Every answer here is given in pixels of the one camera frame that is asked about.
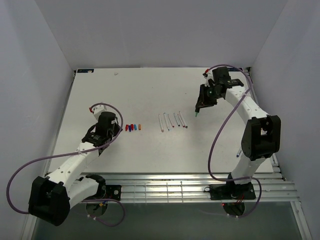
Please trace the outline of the green black highlighter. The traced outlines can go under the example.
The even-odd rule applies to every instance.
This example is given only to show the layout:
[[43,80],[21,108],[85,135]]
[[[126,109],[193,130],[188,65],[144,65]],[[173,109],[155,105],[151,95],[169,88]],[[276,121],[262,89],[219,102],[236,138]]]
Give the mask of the green black highlighter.
[[198,106],[195,107],[195,116],[197,117],[200,113],[200,108]]

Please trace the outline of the green capped white pen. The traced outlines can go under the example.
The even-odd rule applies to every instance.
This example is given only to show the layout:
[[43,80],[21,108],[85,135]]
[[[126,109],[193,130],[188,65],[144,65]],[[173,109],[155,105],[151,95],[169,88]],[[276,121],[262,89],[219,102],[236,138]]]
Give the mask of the green capped white pen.
[[180,118],[182,120],[183,127],[187,129],[188,125],[187,125],[186,120],[185,120],[185,118],[184,118],[184,116],[183,116],[181,111],[179,111],[179,116],[180,116]]

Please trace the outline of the dark blue capped pen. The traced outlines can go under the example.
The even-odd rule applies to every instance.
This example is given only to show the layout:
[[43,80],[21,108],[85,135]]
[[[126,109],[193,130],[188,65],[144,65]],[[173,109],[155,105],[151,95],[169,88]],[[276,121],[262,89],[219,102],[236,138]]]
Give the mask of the dark blue capped pen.
[[173,116],[174,116],[174,119],[176,121],[177,126],[180,127],[181,125],[180,125],[179,118],[177,117],[176,113],[173,113]]

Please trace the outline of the red capped white pen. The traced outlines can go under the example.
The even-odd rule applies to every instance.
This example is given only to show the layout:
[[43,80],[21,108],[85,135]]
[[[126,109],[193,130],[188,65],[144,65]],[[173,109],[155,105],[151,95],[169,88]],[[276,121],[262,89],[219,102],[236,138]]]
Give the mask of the red capped white pen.
[[169,115],[169,114],[167,114],[167,118],[168,118],[168,121],[169,121],[169,123],[170,123],[171,127],[172,127],[172,128],[174,128],[175,126],[174,126],[174,124],[172,123],[172,121],[171,121],[171,119],[170,119],[170,115]]

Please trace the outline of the blue capped white pen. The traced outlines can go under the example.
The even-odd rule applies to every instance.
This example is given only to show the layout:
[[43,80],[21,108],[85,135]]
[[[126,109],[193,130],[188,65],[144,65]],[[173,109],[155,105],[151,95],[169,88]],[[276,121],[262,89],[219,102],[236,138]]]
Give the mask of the blue capped white pen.
[[169,125],[169,122],[168,122],[167,114],[165,112],[163,113],[163,118],[164,118],[166,129],[168,131],[170,131],[170,125]]

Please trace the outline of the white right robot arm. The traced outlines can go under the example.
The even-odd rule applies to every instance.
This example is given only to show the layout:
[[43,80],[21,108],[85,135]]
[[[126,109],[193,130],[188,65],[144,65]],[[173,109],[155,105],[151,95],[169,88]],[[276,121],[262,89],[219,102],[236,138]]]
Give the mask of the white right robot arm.
[[231,78],[231,66],[219,64],[203,73],[205,83],[200,85],[195,113],[200,109],[217,105],[219,99],[233,106],[245,123],[241,139],[242,156],[227,179],[226,194],[237,199],[244,193],[244,186],[251,182],[259,166],[280,149],[281,119],[262,110],[250,96],[252,83],[244,84]]

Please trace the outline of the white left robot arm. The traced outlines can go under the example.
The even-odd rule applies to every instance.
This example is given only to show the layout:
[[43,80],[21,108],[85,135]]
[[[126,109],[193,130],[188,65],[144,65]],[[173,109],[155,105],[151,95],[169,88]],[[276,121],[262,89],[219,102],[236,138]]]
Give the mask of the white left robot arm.
[[61,225],[70,210],[83,200],[100,200],[106,195],[106,180],[98,174],[81,173],[96,160],[120,131],[116,114],[102,111],[96,116],[74,155],[46,177],[32,183],[28,212],[54,226]]

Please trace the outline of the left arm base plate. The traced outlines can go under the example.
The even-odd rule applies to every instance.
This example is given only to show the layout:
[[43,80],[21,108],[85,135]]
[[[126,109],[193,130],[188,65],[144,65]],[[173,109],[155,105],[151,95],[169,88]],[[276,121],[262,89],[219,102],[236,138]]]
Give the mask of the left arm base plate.
[[118,184],[106,185],[104,188],[103,199],[113,199],[120,201],[122,195],[122,186]]

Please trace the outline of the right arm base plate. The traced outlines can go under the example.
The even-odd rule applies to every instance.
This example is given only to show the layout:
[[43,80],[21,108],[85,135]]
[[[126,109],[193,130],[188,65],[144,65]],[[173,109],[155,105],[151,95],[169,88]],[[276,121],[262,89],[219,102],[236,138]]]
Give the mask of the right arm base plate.
[[203,190],[211,200],[255,200],[256,194],[251,183],[247,184],[210,184]]

